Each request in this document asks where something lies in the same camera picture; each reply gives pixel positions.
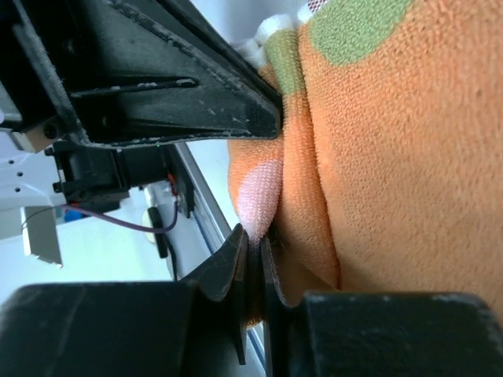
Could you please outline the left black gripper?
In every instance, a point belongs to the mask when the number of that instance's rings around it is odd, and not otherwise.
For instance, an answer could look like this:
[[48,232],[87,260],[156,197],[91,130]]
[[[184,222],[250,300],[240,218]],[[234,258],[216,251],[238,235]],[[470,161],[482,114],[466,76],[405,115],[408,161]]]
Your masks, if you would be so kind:
[[1,130],[21,151],[79,140],[79,3],[1,3]]

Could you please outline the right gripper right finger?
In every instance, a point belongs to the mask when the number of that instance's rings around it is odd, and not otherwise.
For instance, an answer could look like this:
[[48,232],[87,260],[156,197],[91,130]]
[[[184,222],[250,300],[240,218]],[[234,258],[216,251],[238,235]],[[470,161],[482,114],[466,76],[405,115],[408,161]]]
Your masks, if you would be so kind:
[[338,293],[312,279],[287,301],[269,240],[261,247],[269,376],[499,376],[502,330],[465,293]]

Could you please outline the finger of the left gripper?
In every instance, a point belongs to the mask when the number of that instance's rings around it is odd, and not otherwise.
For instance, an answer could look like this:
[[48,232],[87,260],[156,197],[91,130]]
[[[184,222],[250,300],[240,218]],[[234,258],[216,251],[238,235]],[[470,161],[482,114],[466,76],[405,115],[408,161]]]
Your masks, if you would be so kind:
[[77,145],[274,139],[280,95],[189,1],[77,1]]

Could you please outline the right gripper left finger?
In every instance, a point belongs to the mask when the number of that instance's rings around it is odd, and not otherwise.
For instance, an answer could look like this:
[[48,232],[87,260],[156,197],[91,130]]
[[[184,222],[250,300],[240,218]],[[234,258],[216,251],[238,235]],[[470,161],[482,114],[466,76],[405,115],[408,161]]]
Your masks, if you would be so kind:
[[2,375],[238,375],[247,246],[237,225],[177,282],[19,288],[1,308]]

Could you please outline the orange patterned towel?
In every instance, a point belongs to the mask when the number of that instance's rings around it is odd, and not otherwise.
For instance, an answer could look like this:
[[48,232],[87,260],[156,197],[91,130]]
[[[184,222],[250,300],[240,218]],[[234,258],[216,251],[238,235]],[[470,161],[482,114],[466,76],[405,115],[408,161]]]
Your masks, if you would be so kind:
[[286,300],[462,291],[501,313],[501,2],[308,1],[237,49],[283,100],[276,140],[228,148]]

